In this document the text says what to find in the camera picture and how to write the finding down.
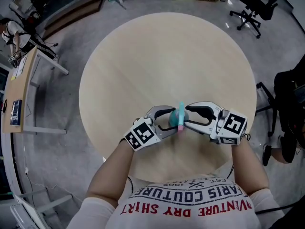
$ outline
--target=black office chair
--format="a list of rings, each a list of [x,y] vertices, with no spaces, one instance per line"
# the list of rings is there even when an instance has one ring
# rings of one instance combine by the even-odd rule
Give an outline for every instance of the black office chair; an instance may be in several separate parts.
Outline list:
[[[256,15],[261,16],[264,21],[269,21],[272,18],[273,10],[278,5],[275,3],[277,0],[269,0],[266,4],[263,3],[261,0],[240,0],[246,5],[246,9],[250,9],[251,13],[247,14],[245,10],[241,13],[230,11],[230,15],[236,14],[242,18],[245,18],[245,21],[240,25],[237,26],[237,29],[240,31],[241,28],[247,23],[250,22],[254,29],[257,31],[258,35],[256,38],[261,37],[261,33],[259,32],[258,28],[261,27],[261,23],[257,20],[253,19],[252,17],[256,17]]]

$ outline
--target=desk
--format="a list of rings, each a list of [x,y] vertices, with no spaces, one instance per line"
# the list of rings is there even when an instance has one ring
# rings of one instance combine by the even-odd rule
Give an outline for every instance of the desk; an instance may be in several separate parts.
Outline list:
[[[43,192],[47,192],[47,189],[44,188],[42,190],[33,191],[31,193],[25,193],[25,194],[21,194],[19,196],[18,195],[13,195],[13,196],[19,204],[23,205],[24,209],[27,211],[28,215],[30,216],[30,218],[33,220],[33,222],[36,224],[36,226],[39,229],[51,229],[51,227],[48,226],[45,219],[46,219],[46,217],[55,215],[55,213],[50,214],[49,216],[44,216],[43,213],[45,211],[48,211],[49,209],[52,209],[55,206],[58,206],[64,202],[68,201],[69,199],[72,198],[72,195],[68,194],[58,200],[55,200],[53,202],[50,202],[50,203],[40,206],[38,208],[34,207],[33,205],[29,204],[28,202],[26,202],[23,199],[24,197],[31,197],[31,196],[34,196],[35,194],[39,194],[39,193],[43,193]],[[21,216],[23,214],[19,215],[18,210],[14,209],[14,206],[11,206],[11,211],[13,212],[14,216],[16,216],[19,219],[18,223],[20,223],[20,225],[24,226],[23,218],[21,218]]]
[[[125,23],[97,46],[82,74],[81,119],[105,158],[135,118],[155,105],[179,107],[180,101],[233,108],[248,117],[247,132],[253,123],[256,88],[249,62],[224,31],[194,16],[157,13]],[[136,152],[130,175],[164,182],[213,172],[230,157],[229,146],[185,129]]]
[[[21,132],[27,132],[27,133],[36,133],[36,132],[45,132],[45,133],[56,133],[56,134],[66,134],[66,130],[60,130],[60,129],[51,129],[51,128],[42,128],[42,127],[36,127],[36,126],[28,126],[25,124],[25,108],[27,106],[27,96],[28,96],[28,90],[29,85],[32,85],[34,87],[39,87],[38,84],[31,81],[32,71],[33,71],[33,65],[35,64],[35,61],[37,57],[40,57],[42,59],[45,59],[48,63],[51,64],[51,66],[54,66],[55,68],[62,71],[65,75],[69,74],[69,71],[60,66],[58,63],[47,57],[44,53],[42,53],[40,50],[37,49],[37,47],[33,48],[29,53],[27,54],[27,59],[24,64],[24,68],[22,71],[22,74],[18,76],[15,80],[11,81],[11,77],[13,74],[13,70],[9,73],[8,76],[8,82],[5,87],[4,92],[4,100],[7,100],[7,108],[5,113],[2,113],[2,132],[3,133],[21,133]],[[11,125],[10,124],[10,115],[11,110],[13,106],[13,102],[21,99],[22,105],[21,105],[21,122],[20,125]]]

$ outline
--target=blue object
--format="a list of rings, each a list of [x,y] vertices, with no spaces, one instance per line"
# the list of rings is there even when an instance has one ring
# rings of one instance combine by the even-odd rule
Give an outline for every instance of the blue object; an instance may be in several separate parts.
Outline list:
[[[189,115],[184,110],[184,103],[181,102],[179,105],[179,109],[175,109],[171,112],[169,118],[169,125],[170,127],[174,126],[183,126],[184,121],[189,119]]]

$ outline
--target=pink object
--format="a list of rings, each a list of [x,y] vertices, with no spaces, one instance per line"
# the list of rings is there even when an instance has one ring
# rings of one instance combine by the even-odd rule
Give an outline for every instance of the pink object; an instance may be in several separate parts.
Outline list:
[[[179,125],[179,126],[178,126],[178,133],[182,132],[182,131],[183,131],[183,128],[184,128],[183,125]]]

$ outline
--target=white t-shirt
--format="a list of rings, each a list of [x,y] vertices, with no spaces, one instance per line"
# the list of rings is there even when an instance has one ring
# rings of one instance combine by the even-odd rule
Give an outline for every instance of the white t-shirt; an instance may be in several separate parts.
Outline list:
[[[15,21],[8,22],[6,28],[11,35],[15,35],[17,32],[18,33],[25,32],[24,29],[19,24],[17,24]],[[2,38],[4,39],[4,41],[6,41],[6,42],[9,41],[10,34],[6,33],[5,31],[2,32]],[[21,35],[19,37],[20,38],[19,47],[23,48],[28,43],[30,37],[31,37],[31,35],[29,35],[29,34]],[[13,38],[13,43],[16,45],[16,37]]]
[[[268,229],[283,212],[269,189],[250,197],[234,182],[217,177],[150,184],[115,209],[99,198],[86,198],[67,229]]]

